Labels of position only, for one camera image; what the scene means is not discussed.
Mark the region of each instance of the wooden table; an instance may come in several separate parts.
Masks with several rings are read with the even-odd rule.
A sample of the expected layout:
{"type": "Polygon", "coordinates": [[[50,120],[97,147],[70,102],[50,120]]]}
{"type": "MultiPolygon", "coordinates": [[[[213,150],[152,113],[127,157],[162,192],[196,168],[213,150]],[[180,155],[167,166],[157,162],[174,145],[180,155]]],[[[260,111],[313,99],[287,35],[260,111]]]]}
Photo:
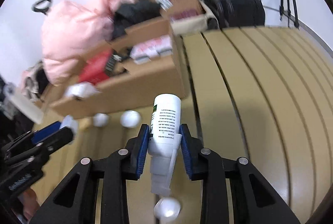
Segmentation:
{"type": "MultiPolygon", "coordinates": [[[[248,157],[305,223],[332,184],[332,59],[298,30],[284,28],[208,31],[178,38],[177,46],[188,91],[181,123],[222,157],[248,157]]],[[[150,124],[152,106],[137,111],[150,124]]],[[[74,142],[51,156],[33,186],[40,203],[82,157],[107,157],[138,134],[140,126],[120,125],[121,114],[110,114],[104,128],[80,120],[74,142]]],[[[59,119],[49,110],[38,127],[59,119]]],[[[141,179],[127,182],[131,224],[155,223],[149,166],[147,157],[141,179]]],[[[171,191],[182,205],[174,223],[199,223],[201,182],[188,179],[181,153],[171,191]]],[[[232,208],[229,216],[233,223],[232,208]]]]}

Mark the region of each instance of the black bag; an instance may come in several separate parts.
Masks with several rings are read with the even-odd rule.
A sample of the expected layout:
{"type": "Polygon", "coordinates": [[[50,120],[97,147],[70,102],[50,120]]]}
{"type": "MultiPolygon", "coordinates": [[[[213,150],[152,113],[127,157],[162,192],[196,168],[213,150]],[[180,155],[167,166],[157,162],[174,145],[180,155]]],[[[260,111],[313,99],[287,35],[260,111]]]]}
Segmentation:
{"type": "Polygon", "coordinates": [[[260,0],[202,0],[214,13],[220,28],[265,25],[260,0]]]}

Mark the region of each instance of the silver rivet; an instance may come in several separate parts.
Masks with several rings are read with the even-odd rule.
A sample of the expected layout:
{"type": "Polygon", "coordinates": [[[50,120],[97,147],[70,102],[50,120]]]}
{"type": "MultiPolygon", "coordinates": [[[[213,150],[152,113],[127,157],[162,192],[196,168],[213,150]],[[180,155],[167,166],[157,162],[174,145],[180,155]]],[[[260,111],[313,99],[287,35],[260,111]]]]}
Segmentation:
{"type": "Polygon", "coordinates": [[[210,151],[210,149],[208,149],[208,148],[202,148],[202,149],[201,149],[201,153],[207,155],[207,154],[210,154],[211,151],[210,151]]]}
{"type": "Polygon", "coordinates": [[[81,164],[86,165],[90,163],[90,159],[88,157],[82,158],[81,159],[81,164]]]}
{"type": "Polygon", "coordinates": [[[242,165],[246,165],[247,163],[249,163],[248,159],[245,157],[241,157],[239,158],[239,163],[241,163],[242,165]]]}
{"type": "Polygon", "coordinates": [[[118,154],[120,154],[120,155],[126,155],[126,154],[128,154],[128,150],[127,149],[120,149],[118,151],[118,154]]]}

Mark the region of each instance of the white ball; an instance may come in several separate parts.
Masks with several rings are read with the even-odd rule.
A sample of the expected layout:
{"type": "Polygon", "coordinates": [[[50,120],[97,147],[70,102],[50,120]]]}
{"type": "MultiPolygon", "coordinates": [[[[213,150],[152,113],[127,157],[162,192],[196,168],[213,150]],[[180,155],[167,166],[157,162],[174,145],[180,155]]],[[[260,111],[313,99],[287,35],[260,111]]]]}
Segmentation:
{"type": "Polygon", "coordinates": [[[120,117],[120,124],[126,128],[135,128],[140,122],[140,113],[128,110],[125,111],[120,117]]]}
{"type": "Polygon", "coordinates": [[[107,114],[97,113],[93,117],[93,124],[96,127],[104,127],[108,124],[108,121],[109,121],[109,116],[107,114]]]}
{"type": "Polygon", "coordinates": [[[181,206],[175,198],[161,198],[154,207],[154,215],[163,222],[170,222],[177,218],[181,206]]]}

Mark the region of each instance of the pink bag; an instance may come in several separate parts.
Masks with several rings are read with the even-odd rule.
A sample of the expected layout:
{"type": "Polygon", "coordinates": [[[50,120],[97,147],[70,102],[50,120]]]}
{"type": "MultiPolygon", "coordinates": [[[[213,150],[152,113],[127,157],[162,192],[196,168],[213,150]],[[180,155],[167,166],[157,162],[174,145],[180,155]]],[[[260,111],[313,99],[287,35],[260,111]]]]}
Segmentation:
{"type": "Polygon", "coordinates": [[[133,0],[98,0],[86,7],[68,0],[48,11],[42,26],[43,64],[53,85],[66,81],[80,55],[101,40],[111,40],[113,16],[122,3],[133,0]]]}

